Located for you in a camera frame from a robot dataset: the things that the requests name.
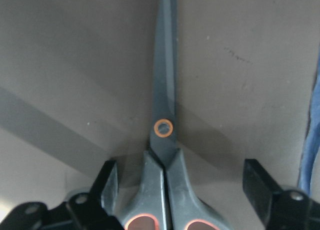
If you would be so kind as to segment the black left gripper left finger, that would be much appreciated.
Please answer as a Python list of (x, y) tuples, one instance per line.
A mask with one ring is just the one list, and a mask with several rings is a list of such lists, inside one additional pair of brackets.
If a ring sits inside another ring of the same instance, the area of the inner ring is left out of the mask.
[(118, 190), (117, 163), (102, 166), (88, 192), (74, 194), (57, 207), (42, 202), (25, 202), (0, 223), (1, 229), (123, 229), (113, 215)]

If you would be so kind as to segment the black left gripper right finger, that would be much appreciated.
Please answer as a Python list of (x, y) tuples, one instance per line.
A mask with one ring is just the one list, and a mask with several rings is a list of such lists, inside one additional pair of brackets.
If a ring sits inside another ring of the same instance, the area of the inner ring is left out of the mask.
[(320, 204), (294, 188), (282, 188), (256, 159), (245, 159), (243, 191), (265, 229), (319, 229)]

